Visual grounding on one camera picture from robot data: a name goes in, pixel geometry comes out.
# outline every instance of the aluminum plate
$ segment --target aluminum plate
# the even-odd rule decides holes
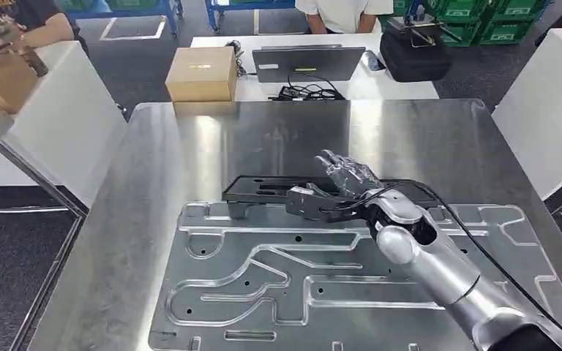
[[[515,206],[452,207],[562,322],[561,283],[525,214]],[[287,214],[283,205],[244,208],[227,203],[183,208],[150,347],[473,350],[447,312],[378,251],[363,221],[313,222]],[[523,301],[445,211],[430,213],[486,276]]]

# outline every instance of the white panel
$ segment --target white panel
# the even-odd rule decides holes
[[[539,196],[562,187],[562,29],[548,33],[492,116]]]
[[[78,42],[37,50],[41,78],[4,138],[29,163],[91,207],[127,124]],[[0,185],[21,185],[0,161]]]

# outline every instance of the robotic arm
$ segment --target robotic arm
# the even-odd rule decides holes
[[[381,184],[366,165],[324,152],[317,159],[340,196],[313,184],[294,187],[289,213],[330,222],[365,219],[380,251],[450,313],[477,350],[562,350],[562,328],[487,280],[426,210]],[[337,206],[323,207],[327,201]]]

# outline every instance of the gray floor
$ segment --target gray floor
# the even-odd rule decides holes
[[[176,47],[190,46],[195,36],[211,36],[202,0],[182,0],[184,20],[177,39],[165,27],[159,39],[100,41],[109,20],[82,20],[91,60],[113,98],[133,109],[141,102],[168,101],[165,76]],[[452,50],[454,66],[435,82],[441,97],[477,97],[494,107],[535,51],[533,41],[562,13],[562,0],[551,4],[521,45]],[[118,19],[108,37],[150,35],[159,18]],[[226,12],[225,36],[253,35],[252,11]],[[301,32],[307,28],[296,10],[260,12],[260,33]],[[0,189],[0,207],[49,204],[29,189]],[[72,218],[67,214],[0,215],[0,350],[12,342],[38,291]]]

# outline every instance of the black shirt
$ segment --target black shirt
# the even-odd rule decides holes
[[[25,26],[25,31],[42,27],[48,18],[63,12],[54,0],[0,0],[0,15],[9,15],[16,22]],[[78,38],[80,29],[76,22],[70,21],[74,38]]]

